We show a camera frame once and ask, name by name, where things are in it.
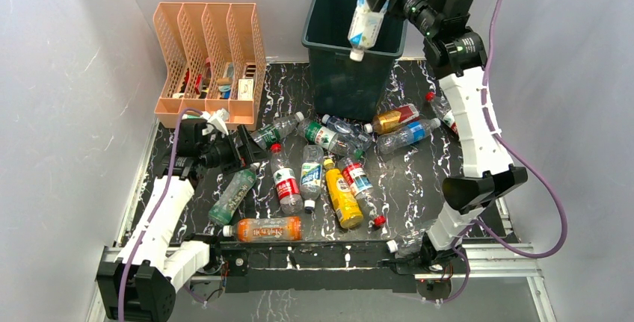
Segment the white label bottle white cap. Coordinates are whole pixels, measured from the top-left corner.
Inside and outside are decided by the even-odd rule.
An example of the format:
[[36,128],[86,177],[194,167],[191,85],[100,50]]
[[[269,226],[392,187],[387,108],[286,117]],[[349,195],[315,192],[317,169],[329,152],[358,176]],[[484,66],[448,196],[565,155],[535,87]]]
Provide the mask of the white label bottle white cap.
[[351,44],[349,57],[356,62],[361,62],[365,52],[376,44],[385,15],[368,11],[367,7],[365,0],[357,0],[348,31],[348,41]]

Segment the blue white label bottle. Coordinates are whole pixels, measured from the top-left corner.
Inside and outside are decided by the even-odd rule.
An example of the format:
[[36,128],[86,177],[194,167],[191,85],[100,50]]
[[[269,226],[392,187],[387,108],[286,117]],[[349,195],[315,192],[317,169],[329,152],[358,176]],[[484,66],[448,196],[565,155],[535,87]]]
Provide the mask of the blue white label bottle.
[[324,150],[316,145],[306,145],[303,149],[300,192],[306,213],[313,213],[322,190],[322,162]]

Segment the red label water bottle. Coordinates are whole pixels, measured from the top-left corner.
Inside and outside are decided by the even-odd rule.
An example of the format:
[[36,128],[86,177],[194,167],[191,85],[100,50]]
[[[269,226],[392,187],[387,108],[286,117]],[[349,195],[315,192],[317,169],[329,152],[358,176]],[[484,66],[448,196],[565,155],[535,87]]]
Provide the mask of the red label water bottle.
[[271,146],[271,172],[283,213],[297,214],[303,208],[303,200],[295,172],[281,143]]

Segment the orange drink bottle white cap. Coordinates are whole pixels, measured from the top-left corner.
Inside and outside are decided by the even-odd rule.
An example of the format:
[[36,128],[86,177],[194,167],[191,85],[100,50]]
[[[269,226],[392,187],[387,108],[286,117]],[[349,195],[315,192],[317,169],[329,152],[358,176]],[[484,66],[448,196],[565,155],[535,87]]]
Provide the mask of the orange drink bottle white cap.
[[299,241],[302,239],[301,218],[247,218],[234,225],[224,226],[222,235],[245,243],[265,241]]

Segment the red blue label bottle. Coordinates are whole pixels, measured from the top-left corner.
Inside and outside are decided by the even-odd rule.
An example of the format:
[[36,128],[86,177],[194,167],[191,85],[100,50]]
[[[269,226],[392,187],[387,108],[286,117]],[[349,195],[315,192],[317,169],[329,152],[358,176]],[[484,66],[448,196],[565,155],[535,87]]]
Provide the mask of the red blue label bottle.
[[362,212],[368,216],[376,229],[381,228],[387,219],[381,210],[381,200],[376,194],[363,165],[354,157],[344,157],[337,163],[337,167],[341,170],[342,176],[350,187]]

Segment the yellow honey drink bottle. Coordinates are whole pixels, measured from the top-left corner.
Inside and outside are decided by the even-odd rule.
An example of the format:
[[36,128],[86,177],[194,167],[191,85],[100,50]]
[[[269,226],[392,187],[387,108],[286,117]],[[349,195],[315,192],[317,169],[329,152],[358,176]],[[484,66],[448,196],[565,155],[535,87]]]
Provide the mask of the yellow honey drink bottle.
[[353,229],[363,221],[363,213],[334,161],[325,158],[323,166],[327,191],[339,224],[343,229]]

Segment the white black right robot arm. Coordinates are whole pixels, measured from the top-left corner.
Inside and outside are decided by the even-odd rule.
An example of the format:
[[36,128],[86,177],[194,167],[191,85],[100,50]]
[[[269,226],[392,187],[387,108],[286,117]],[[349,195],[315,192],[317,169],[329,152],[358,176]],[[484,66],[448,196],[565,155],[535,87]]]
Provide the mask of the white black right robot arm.
[[463,170],[442,183],[444,204],[416,236],[418,251],[397,253],[396,263],[414,262],[439,273],[458,256],[461,239],[478,216],[528,179],[496,139],[499,129],[483,84],[487,52],[469,27],[473,0],[364,0],[365,8],[410,22],[423,37],[432,68],[455,118]]

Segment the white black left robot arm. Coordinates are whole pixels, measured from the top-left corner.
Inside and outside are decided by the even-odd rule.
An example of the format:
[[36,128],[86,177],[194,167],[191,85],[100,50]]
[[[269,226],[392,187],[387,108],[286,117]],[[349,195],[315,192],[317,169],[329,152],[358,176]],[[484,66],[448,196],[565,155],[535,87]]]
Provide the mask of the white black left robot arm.
[[218,239],[208,235],[189,235],[169,253],[176,225],[207,170],[230,175],[265,157],[244,125],[224,133],[204,118],[180,122],[154,167],[152,195],[133,233],[113,260],[99,263],[96,281],[108,319],[168,321],[178,291],[195,273],[222,268]]

